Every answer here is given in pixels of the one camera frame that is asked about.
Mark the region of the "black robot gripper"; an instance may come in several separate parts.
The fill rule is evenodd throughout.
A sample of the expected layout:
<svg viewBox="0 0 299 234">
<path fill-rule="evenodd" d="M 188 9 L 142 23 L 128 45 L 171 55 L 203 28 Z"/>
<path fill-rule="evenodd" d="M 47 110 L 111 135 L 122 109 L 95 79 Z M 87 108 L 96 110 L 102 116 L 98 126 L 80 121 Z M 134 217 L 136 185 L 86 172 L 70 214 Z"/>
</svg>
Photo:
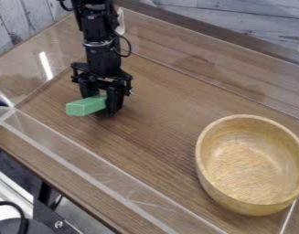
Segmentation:
<svg viewBox="0 0 299 234">
<path fill-rule="evenodd" d="M 95 97 L 107 91 L 107 117 L 112 117 L 122 109 L 124 97 L 132 88 L 132 76 L 122 69 L 122 43 L 110 40 L 104 43 L 83 43 L 86 62 L 74 62 L 72 81 L 79 85 L 83 98 Z"/>
</svg>

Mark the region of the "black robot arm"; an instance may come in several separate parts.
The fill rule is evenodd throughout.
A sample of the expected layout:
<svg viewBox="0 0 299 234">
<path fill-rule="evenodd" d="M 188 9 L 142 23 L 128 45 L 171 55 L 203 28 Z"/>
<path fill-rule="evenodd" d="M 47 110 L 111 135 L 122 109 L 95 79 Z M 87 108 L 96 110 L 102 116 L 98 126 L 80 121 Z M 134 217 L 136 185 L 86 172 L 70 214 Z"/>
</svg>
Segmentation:
<svg viewBox="0 0 299 234">
<path fill-rule="evenodd" d="M 131 56 L 132 45 L 119 31 L 120 14 L 114 0 L 71 0 L 72 7 L 64 0 L 57 2 L 75 13 L 86 49 L 86 61 L 71 64 L 71 80 L 79 85 L 82 99 L 65 104 L 65 113 L 87 116 L 102 112 L 111 117 L 132 93 L 134 79 L 122 69 L 122 58 Z"/>
</svg>

